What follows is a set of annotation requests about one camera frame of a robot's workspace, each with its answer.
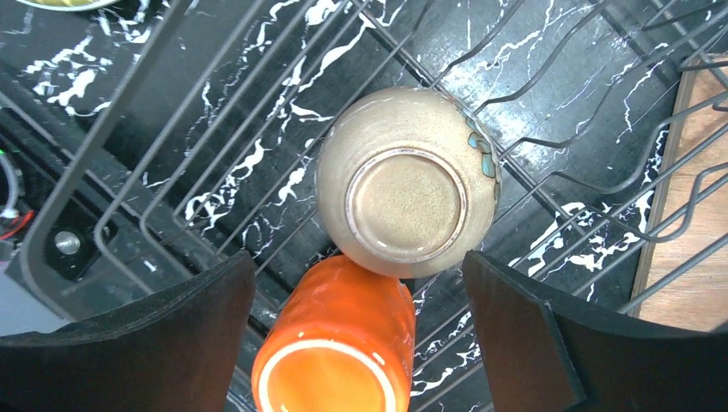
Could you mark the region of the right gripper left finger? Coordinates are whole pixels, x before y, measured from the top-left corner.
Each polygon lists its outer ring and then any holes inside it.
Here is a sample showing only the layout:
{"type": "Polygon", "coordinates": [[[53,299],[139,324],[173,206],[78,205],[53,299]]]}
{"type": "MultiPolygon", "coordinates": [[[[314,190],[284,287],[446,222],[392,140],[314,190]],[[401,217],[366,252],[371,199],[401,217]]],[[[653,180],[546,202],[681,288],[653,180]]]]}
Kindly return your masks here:
{"type": "Polygon", "coordinates": [[[4,411],[221,411],[255,292],[241,251],[49,333],[1,340],[4,411]]]}

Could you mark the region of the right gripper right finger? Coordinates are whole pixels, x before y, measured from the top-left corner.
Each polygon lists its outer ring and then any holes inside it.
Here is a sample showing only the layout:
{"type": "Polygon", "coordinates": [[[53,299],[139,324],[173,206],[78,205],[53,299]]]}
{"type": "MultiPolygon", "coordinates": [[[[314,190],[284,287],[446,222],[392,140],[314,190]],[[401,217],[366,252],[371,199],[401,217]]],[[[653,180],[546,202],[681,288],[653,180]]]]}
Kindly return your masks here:
{"type": "Polygon", "coordinates": [[[725,332],[613,312],[480,251],[462,272],[496,410],[726,410],[725,332]]]}

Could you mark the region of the orange ceramic mug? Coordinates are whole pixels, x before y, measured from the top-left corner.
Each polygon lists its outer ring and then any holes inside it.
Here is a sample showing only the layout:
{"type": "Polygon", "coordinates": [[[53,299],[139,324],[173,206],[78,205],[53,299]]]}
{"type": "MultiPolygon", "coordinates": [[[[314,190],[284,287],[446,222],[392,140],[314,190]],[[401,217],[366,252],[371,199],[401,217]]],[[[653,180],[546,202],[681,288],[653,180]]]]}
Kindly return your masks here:
{"type": "Polygon", "coordinates": [[[344,255],[307,271],[252,368],[260,411],[406,411],[416,315],[397,278],[344,255]]]}

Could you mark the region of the beige ceramic bowl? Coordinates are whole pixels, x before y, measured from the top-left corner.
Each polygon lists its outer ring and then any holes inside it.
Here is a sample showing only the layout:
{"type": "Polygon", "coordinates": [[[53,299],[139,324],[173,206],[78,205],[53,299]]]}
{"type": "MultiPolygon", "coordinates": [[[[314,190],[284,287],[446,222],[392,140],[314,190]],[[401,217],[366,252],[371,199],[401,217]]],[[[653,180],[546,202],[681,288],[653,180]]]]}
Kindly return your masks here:
{"type": "Polygon", "coordinates": [[[501,170],[490,131],[454,99],[392,87],[357,100],[331,126],[315,187],[343,254],[381,275],[422,278],[481,243],[501,170]]]}

